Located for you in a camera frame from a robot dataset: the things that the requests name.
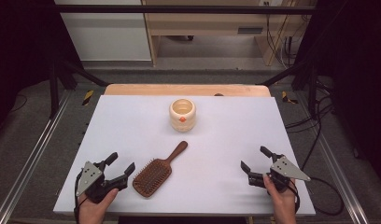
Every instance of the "horizontal bar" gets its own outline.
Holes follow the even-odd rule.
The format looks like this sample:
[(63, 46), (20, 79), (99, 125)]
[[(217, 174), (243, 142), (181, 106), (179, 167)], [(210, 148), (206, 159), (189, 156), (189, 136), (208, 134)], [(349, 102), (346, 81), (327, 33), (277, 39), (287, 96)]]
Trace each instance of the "horizontal bar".
[(238, 7), (238, 6), (124, 6), (124, 5), (37, 5), (45, 11), (63, 13), (201, 13), (313, 15), (327, 9), (315, 7)]

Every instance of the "brown hairbrush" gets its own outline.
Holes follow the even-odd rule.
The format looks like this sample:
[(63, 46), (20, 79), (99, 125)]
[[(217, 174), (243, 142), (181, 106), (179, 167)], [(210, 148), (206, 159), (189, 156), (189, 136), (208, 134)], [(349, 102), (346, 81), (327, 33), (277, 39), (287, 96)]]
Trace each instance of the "brown hairbrush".
[(155, 159), (147, 164), (147, 166), (135, 176), (133, 181), (134, 189), (142, 196), (150, 197), (171, 174), (170, 162), (185, 150), (187, 146), (188, 143), (182, 141), (167, 159)]

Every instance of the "person's right hand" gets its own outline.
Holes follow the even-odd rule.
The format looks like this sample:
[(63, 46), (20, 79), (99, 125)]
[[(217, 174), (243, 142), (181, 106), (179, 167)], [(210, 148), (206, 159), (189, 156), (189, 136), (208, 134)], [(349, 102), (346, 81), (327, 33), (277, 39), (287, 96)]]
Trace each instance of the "person's right hand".
[(267, 191), (272, 197), (274, 206), (275, 223), (277, 224), (292, 224), (296, 223), (295, 218), (295, 195), (289, 189), (279, 193), (275, 188), (275, 184), (268, 175), (263, 175), (263, 183)]

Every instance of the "table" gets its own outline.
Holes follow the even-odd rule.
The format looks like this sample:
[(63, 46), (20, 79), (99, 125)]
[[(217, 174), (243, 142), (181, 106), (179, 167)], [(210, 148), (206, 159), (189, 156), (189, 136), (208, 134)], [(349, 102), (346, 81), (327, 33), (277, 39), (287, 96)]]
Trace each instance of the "table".
[[(225, 96), (212, 96), (216, 93)], [(135, 175), (151, 159), (168, 157), (185, 140), (188, 148), (173, 160), (173, 173), (155, 194), (143, 198), (131, 186), (130, 177), (129, 188), (107, 211), (121, 216), (272, 214), (266, 189), (249, 186), (240, 168), (244, 161), (253, 172), (269, 171), (272, 161), (259, 152), (260, 146), (285, 154), (296, 164), (275, 98), (269, 96), (261, 86), (108, 86), (53, 211), (73, 215), (75, 179), (86, 161), (98, 162), (117, 151), (119, 158), (106, 167), (106, 179), (121, 175), (133, 161)], [(179, 97), (196, 103), (197, 124), (188, 133), (178, 133), (168, 123), (168, 106)], [(238, 111), (241, 116), (234, 116)], [(298, 215), (314, 215), (304, 182), (297, 181), (297, 187), (302, 202)]]

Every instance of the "hazard tape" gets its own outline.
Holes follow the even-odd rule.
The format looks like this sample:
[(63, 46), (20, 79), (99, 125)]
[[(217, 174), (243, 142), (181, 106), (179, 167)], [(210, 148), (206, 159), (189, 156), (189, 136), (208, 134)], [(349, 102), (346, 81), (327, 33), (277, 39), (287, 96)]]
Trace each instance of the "hazard tape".
[(283, 96), (283, 102), (284, 103), (291, 103), (291, 104), (295, 104), (295, 105), (298, 104), (297, 100), (290, 100), (285, 91), (282, 92), (282, 96)]
[(93, 91), (86, 92), (86, 95), (85, 95), (85, 98), (83, 99), (82, 105), (87, 105), (89, 103), (89, 101), (92, 98), (92, 93), (93, 93)]

